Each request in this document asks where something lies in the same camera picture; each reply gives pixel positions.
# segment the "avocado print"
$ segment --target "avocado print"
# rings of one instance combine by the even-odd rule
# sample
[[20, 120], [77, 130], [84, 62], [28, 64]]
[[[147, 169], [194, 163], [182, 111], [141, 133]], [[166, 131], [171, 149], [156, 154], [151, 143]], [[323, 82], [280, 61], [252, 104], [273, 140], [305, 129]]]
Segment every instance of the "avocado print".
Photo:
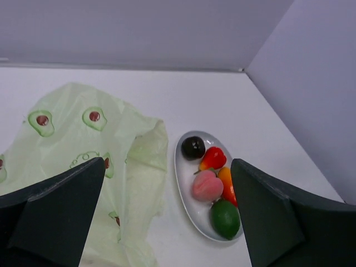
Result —
[[94, 159], [95, 157], [100, 157], [100, 154], [95, 151], [87, 151], [85, 153], [79, 154], [75, 160], [72, 161], [70, 164], [69, 168], [73, 168], [75, 166], [78, 166], [87, 160]]
[[90, 107], [84, 111], [82, 116], [83, 122], [97, 131], [102, 131], [107, 123], [107, 120], [99, 107]]
[[118, 224], [118, 226], [120, 226], [120, 218], [118, 217], [116, 212], [114, 212], [114, 211], [110, 212], [109, 217], [116, 220], [116, 223]]
[[112, 178], [113, 177], [113, 164], [110, 158], [110, 154], [106, 153], [102, 157], [105, 163], [105, 177]]
[[7, 172], [4, 165], [5, 165], [5, 157], [4, 155], [0, 155], [0, 182], [5, 181], [7, 177]]
[[55, 132], [52, 114], [47, 110], [33, 111], [28, 115], [28, 122], [42, 137], [50, 137]]

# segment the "oval plate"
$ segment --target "oval plate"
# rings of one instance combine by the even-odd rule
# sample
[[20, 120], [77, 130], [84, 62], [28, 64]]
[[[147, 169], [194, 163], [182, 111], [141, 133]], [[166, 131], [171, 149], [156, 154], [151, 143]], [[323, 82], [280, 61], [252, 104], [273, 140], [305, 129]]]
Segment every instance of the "oval plate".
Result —
[[221, 148], [227, 158], [227, 162], [225, 166], [230, 167], [231, 162], [233, 160], [226, 147], [218, 139], [216, 139], [209, 133], [202, 132], [202, 131], [190, 131], [185, 133], [178, 141], [175, 150], [175, 160], [174, 160], [178, 189], [179, 189], [180, 196], [182, 198], [184, 208], [191, 222], [198, 229], [198, 231], [201, 232], [205, 237], [218, 242], [233, 243], [243, 233], [241, 222], [240, 222], [240, 229], [232, 240], [227, 240], [221, 237], [214, 231], [214, 229], [210, 224], [209, 211], [212, 204], [206, 202], [199, 202], [195, 200], [191, 195], [191, 187], [195, 178], [194, 173], [198, 170], [199, 163], [201, 161], [201, 159], [194, 160], [194, 161], [187, 161], [182, 155], [181, 145], [184, 139], [191, 136], [198, 136], [202, 138], [206, 149], [212, 146], [217, 146]]

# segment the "peach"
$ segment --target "peach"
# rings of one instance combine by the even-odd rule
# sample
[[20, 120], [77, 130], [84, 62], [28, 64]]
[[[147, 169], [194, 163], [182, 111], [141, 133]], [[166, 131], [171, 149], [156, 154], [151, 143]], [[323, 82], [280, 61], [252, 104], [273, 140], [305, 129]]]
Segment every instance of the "peach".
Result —
[[223, 182], [216, 177], [213, 171], [201, 171], [194, 179], [192, 186], [192, 196], [202, 202], [212, 202], [223, 193]]

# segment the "green lime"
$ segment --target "green lime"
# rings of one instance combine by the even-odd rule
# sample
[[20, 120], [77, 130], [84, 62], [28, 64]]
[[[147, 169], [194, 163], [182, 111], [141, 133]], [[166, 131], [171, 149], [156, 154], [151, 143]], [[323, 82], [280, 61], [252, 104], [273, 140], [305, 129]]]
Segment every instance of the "green lime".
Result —
[[229, 201], [219, 200], [210, 209], [210, 222], [222, 237], [232, 240], [240, 229], [240, 215]]

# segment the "white wall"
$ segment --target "white wall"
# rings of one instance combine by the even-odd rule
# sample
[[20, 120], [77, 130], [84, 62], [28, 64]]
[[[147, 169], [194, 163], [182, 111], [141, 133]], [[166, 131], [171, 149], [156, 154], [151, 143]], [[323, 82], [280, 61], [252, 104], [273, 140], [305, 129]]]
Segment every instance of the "white wall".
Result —
[[341, 197], [356, 204], [356, 1], [295, 0], [248, 74]]
[[2, 0], [0, 58], [247, 67], [293, 0]]

